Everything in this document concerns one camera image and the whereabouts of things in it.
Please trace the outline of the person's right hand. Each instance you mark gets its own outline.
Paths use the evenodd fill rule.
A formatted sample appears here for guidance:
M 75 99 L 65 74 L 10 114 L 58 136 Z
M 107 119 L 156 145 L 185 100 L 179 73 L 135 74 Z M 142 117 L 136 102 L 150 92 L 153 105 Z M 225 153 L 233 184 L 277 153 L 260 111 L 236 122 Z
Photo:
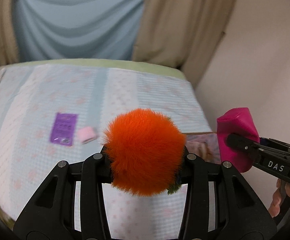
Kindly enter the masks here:
M 283 182 L 281 179 L 277 180 L 276 183 L 276 191 L 272 195 L 272 202 L 268 208 L 270 216 L 272 218 L 277 217 L 281 210 L 282 202 L 285 198 L 290 197 L 290 184 L 285 183 L 283 186 Z

